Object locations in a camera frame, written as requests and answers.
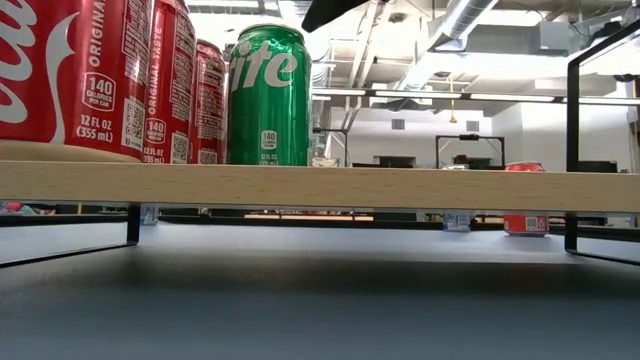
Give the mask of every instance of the red can in background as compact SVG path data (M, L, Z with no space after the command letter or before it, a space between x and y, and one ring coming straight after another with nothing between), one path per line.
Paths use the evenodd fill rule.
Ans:
M140 161L151 2L2 2L0 159Z
M217 46L198 40L195 72L189 164L224 164L227 158L226 65Z
M521 162L507 165L506 171L544 172L538 162ZM541 215L504 215L504 230L509 235L545 236L549 233L549 217Z
M195 46L184 1L156 0L143 162L187 163Z

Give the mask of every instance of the sprite can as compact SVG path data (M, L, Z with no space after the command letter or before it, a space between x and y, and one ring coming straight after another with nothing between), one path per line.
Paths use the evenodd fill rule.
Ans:
M231 53L228 159L235 165L307 166L311 57L280 25L244 30Z

